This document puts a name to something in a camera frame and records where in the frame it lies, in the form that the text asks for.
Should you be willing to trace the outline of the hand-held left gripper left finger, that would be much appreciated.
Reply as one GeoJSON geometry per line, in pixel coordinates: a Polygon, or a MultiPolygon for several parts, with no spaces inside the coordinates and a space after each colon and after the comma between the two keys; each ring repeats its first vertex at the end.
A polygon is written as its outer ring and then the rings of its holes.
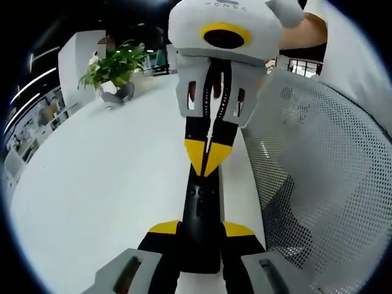
{"type": "Polygon", "coordinates": [[[84,293],[175,293],[179,224],[171,220],[150,228],[136,249],[126,249],[99,269],[84,293]]]}

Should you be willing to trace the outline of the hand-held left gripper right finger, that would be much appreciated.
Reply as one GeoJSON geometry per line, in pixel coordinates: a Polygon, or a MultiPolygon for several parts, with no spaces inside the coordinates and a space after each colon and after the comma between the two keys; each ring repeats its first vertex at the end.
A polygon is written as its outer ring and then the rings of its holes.
{"type": "Polygon", "coordinates": [[[254,231],[225,221],[223,279],[228,293],[309,293],[304,274],[280,253],[266,251],[254,231]]]}

